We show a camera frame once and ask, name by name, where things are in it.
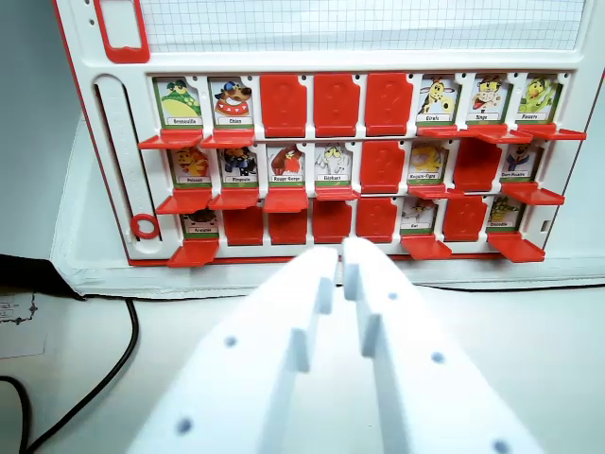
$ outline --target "character card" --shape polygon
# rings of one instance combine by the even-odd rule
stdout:
[[[208,208],[181,215],[181,225],[185,238],[218,238],[216,214]]]
[[[420,89],[418,126],[453,125],[458,106],[459,86],[454,75],[425,75]]]
[[[252,88],[247,87],[242,78],[209,78],[208,80],[215,113],[215,127],[254,128]]]
[[[163,129],[201,129],[199,94],[185,77],[153,78],[153,90]]]
[[[348,186],[352,168],[353,154],[344,144],[315,145],[315,185]]]
[[[437,205],[417,197],[404,197],[400,235],[432,234],[435,228]]]
[[[518,124],[551,123],[557,110],[562,86],[557,75],[529,74],[517,112]]]
[[[168,151],[174,187],[211,187],[208,157],[196,147]]]
[[[248,147],[219,149],[218,162],[223,186],[258,186],[256,153]]]
[[[415,142],[412,144],[407,184],[442,183],[448,152],[441,142]]]
[[[519,230],[525,205],[507,196],[495,196],[486,232],[516,232]]]
[[[296,145],[267,145],[268,185],[304,186],[304,153]]]
[[[493,125],[504,122],[509,105],[510,84],[504,74],[477,74],[466,123]]]

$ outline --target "cartoon bird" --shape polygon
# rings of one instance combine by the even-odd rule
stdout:
[[[283,175],[285,172],[297,174],[301,171],[302,156],[296,145],[282,148],[271,161],[271,169],[275,175]]]
[[[340,149],[334,146],[326,146],[325,151],[318,156],[315,165],[326,170],[327,175],[345,173],[349,166],[350,158]]]
[[[498,90],[502,86],[499,76],[486,76],[478,84],[479,93],[473,96],[473,110],[481,110],[485,113],[486,109],[497,107],[502,100]]]
[[[192,148],[182,148],[176,154],[177,164],[184,173],[194,177],[208,176],[208,158],[203,153]]]
[[[227,82],[220,93],[215,95],[218,99],[215,111],[227,116],[250,115],[248,101],[252,96],[252,89],[241,87],[238,83]]]
[[[556,84],[549,79],[532,79],[526,89],[525,97],[521,98],[519,112],[522,114],[539,112],[553,103]]]
[[[497,197],[493,201],[489,222],[502,222],[507,213],[512,211],[519,211],[519,207],[509,205],[508,197]]]
[[[419,144],[412,149],[411,163],[416,167],[416,171],[437,173],[443,166],[440,153],[442,150],[445,148],[438,148],[432,144]]]
[[[170,92],[162,97],[162,107],[166,112],[178,118],[201,116],[199,102],[189,95],[187,84],[183,80],[169,82],[166,88]]]
[[[446,93],[454,93],[455,91],[453,88],[445,87],[441,78],[433,78],[431,86],[424,87],[420,91],[420,93],[428,93],[428,95],[426,95],[418,114],[429,114],[431,108],[437,104],[441,104],[443,111],[450,114],[454,111],[456,101],[451,96],[447,96]]]
[[[529,161],[529,144],[519,145],[515,151],[509,151],[507,154],[508,171],[512,172],[527,161]]]

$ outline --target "cartoon dog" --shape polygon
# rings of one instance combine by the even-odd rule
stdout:
[[[227,82],[220,93],[215,95],[218,99],[215,111],[226,116],[250,115],[248,101],[252,96],[252,89],[241,87],[238,83]]]
[[[326,175],[345,173],[349,166],[349,156],[334,146],[326,146],[318,156],[315,165],[326,170]]]
[[[225,158],[225,171],[232,172],[239,168],[240,176],[248,176],[256,169],[256,160],[251,156],[248,147],[226,148],[223,151]]]
[[[275,175],[283,175],[284,172],[299,173],[302,156],[296,145],[282,148],[271,161],[271,169]]]
[[[426,95],[426,99],[418,114],[428,114],[431,108],[437,104],[441,104],[443,111],[446,114],[450,114],[454,111],[456,101],[451,96],[447,96],[446,93],[454,93],[455,91],[453,88],[445,87],[441,78],[433,78],[431,86],[424,87],[420,91],[420,93],[428,93],[428,95]]]
[[[478,84],[479,93],[473,96],[473,110],[481,110],[484,114],[486,109],[497,107],[502,100],[498,90],[502,86],[499,76],[486,76]]]

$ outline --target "screw hole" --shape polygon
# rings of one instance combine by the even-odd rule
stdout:
[[[498,454],[508,454],[510,452],[509,445],[502,440],[493,442],[493,450]]]
[[[445,356],[441,352],[435,352],[431,355],[431,360],[437,364],[443,364],[445,362]]]
[[[179,421],[179,423],[177,424],[177,432],[180,435],[184,435],[189,430],[191,430],[192,427],[193,427],[193,423],[191,422],[191,419],[189,419],[189,418],[182,418]]]
[[[227,348],[235,347],[237,344],[237,338],[235,336],[228,336],[225,338],[225,346]]]

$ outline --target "cartoon character picture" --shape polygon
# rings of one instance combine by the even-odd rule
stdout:
[[[533,177],[543,148],[531,144],[510,145],[500,175],[501,182],[529,182]]]
[[[256,155],[248,147],[225,148],[219,153],[223,183],[229,186],[257,186]]]
[[[241,79],[210,79],[217,128],[253,128],[252,88]]]
[[[319,185],[351,183],[352,153],[340,144],[315,147],[315,181]]]
[[[416,197],[405,197],[401,216],[401,235],[430,234],[433,232],[437,205]]]
[[[467,114],[467,123],[492,124],[504,121],[504,110],[509,101],[509,85],[495,74],[478,75],[475,92]]]
[[[182,148],[170,155],[170,167],[176,187],[210,186],[208,158],[197,148]]]
[[[529,75],[517,123],[549,123],[555,114],[561,85],[555,76]]]
[[[423,79],[421,95],[426,94],[416,122],[452,124],[458,99],[458,86],[453,77],[434,76]]]
[[[201,128],[198,93],[185,78],[154,78],[153,85],[163,128]]]
[[[304,184],[304,154],[296,145],[267,147],[269,183]]]
[[[488,218],[487,232],[514,231],[522,213],[523,204],[507,196],[497,196]]]
[[[182,215],[181,224],[185,238],[218,237],[216,214],[208,208],[198,210],[190,215]]]
[[[434,184],[443,181],[448,150],[439,142],[415,143],[409,159],[409,184]]]

